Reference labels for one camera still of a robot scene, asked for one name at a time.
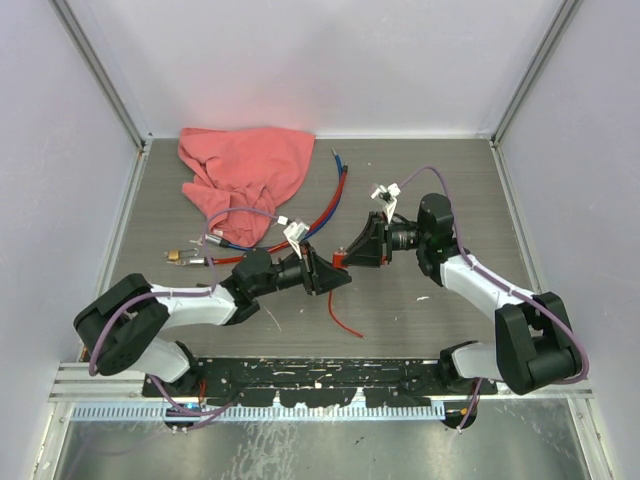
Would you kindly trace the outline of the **red cable padlock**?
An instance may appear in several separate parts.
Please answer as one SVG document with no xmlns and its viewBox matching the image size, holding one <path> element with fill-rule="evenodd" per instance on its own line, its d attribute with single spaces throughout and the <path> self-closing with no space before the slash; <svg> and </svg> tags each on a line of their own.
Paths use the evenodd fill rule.
<svg viewBox="0 0 640 480">
<path fill-rule="evenodd" d="M 332 266 L 335 268 L 344 269 L 346 267 L 346 265 L 344 264 L 346 254 L 347 252 L 345 248 L 339 248 L 338 250 L 334 251 L 331 259 Z M 345 315 L 347 310 L 345 308 L 343 297 L 338 295 L 335 291 L 331 291 L 329 293 L 327 308 L 331 320 L 342 331 L 359 340 L 365 341 L 367 339 L 367 336 L 363 332 L 351 325 L 349 321 L 349 315 Z"/>
</svg>

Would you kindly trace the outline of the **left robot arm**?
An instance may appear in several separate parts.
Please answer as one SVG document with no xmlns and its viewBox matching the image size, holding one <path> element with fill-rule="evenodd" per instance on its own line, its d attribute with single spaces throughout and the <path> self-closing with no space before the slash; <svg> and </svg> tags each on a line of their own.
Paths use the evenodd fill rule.
<svg viewBox="0 0 640 480">
<path fill-rule="evenodd" d="M 202 369 L 183 342 L 165 341 L 160 332 L 238 325 L 259 311 L 262 296 L 298 286 L 319 296 L 350 281 L 346 270 L 333 266 L 309 244 L 278 261 L 254 249 L 215 286 L 169 288 L 130 274 L 85 307 L 73 326 L 89 352 L 91 375 L 140 372 L 176 395 L 188 396 L 199 387 Z"/>
</svg>

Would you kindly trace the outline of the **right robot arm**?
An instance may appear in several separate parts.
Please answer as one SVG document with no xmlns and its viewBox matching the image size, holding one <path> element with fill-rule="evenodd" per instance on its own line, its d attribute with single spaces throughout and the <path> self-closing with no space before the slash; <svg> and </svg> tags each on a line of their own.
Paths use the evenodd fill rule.
<svg viewBox="0 0 640 480">
<path fill-rule="evenodd" d="M 437 368 L 444 390 L 459 394 L 474 379 L 487 379 L 524 395 L 586 375 L 587 358 L 562 299 L 520 288 L 485 268 L 460 245 L 446 196 L 425 195 L 415 220 L 396 214 L 390 191 L 378 188 L 372 197 L 382 208 L 369 214 L 343 265 L 378 268 L 396 252 L 413 251 L 424 276 L 467 300 L 494 326 L 492 343 L 471 340 L 441 351 Z"/>
</svg>

